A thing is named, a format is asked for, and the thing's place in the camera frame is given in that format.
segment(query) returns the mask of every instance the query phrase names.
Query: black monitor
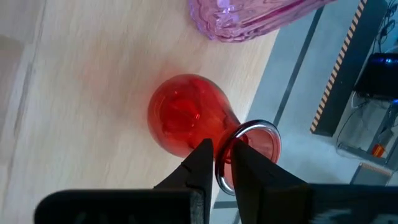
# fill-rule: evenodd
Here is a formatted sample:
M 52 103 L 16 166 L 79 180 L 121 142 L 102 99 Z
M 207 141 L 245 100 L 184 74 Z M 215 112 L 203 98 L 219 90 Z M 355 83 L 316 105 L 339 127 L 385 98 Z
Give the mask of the black monitor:
M 368 98 L 398 99 L 398 54 L 372 54 L 354 91 Z

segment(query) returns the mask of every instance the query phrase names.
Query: wooden table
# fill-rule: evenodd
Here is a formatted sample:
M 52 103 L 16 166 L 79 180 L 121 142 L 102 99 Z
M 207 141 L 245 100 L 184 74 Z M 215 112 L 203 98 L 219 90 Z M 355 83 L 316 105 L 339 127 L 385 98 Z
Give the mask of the wooden table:
M 0 9 L 11 17 L 0 23 L 0 81 L 7 80 L 0 223 L 7 224 L 32 222 L 39 201 L 58 190 L 153 187 L 182 159 L 150 136 L 152 92 L 176 74 L 197 73 L 217 83 L 244 120 L 277 35 L 210 41 L 186 0 L 5 0 Z

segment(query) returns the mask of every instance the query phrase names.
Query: purple glass vase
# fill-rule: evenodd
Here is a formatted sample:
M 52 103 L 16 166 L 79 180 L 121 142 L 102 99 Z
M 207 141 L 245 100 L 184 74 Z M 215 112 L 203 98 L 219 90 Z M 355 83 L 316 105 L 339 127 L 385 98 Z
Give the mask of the purple glass vase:
M 210 39 L 242 42 L 276 30 L 334 0 L 189 0 L 191 17 Z

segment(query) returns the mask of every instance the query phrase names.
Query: yellow and black striped tape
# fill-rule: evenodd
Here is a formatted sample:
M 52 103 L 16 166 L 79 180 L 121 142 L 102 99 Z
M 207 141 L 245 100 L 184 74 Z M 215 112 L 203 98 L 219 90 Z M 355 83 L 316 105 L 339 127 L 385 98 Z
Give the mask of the yellow and black striped tape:
M 340 70 L 340 67 L 343 64 L 344 56 L 347 52 L 347 49 L 349 47 L 349 44 L 351 43 L 353 36 L 355 34 L 356 26 L 358 25 L 359 19 L 362 16 L 363 9 L 365 8 L 365 5 L 367 2 L 368 2 L 368 0 L 361 0 L 359 2 L 358 8 L 356 9 L 354 18 L 351 22 L 349 29 L 348 29 L 346 38 L 344 39 L 343 46 L 341 47 L 340 53 L 337 56 L 335 66 L 333 67 L 333 70 L 331 71 L 328 83 L 326 84 L 326 89 L 325 89 L 325 92 L 323 93 L 321 102 L 317 109 L 317 113 L 315 114 L 315 117 L 312 121 L 312 125 L 310 128 L 312 133 L 317 129 L 322 112 L 325 109 L 325 105 L 328 101 L 328 97 L 330 95 L 331 89 L 333 88 L 333 85 L 335 84 L 335 80 L 338 76 L 338 71 Z

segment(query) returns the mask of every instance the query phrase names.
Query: vase rim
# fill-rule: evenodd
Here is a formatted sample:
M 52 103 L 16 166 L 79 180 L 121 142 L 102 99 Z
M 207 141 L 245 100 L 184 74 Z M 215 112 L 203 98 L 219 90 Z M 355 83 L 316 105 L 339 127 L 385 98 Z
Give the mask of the vase rim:
M 252 120 L 245 122 L 241 125 L 239 125 L 235 131 L 229 136 L 229 138 L 226 140 L 226 142 L 223 144 L 223 146 L 220 148 L 219 153 L 217 153 L 217 156 L 215 158 L 215 176 L 217 183 L 220 187 L 220 189 L 225 192 L 228 195 L 235 196 L 235 191 L 234 189 L 229 186 L 227 183 L 224 175 L 222 175 L 224 171 L 224 157 L 225 154 L 227 153 L 227 149 L 229 148 L 228 146 L 232 143 L 232 141 L 236 138 L 240 138 L 243 134 L 248 133 L 249 131 L 252 131 L 254 129 L 261 129 L 264 131 L 267 131 L 273 140 L 278 141 L 277 147 L 279 147 L 277 150 L 275 148 L 273 149 L 272 156 L 274 157 L 274 154 L 276 153 L 276 158 L 272 160 L 273 162 L 277 162 L 280 156 L 280 149 L 282 147 L 281 145 L 281 139 L 280 139 L 280 134 L 278 132 L 278 129 L 270 122 L 262 120 L 262 119 L 257 119 L 257 120 Z

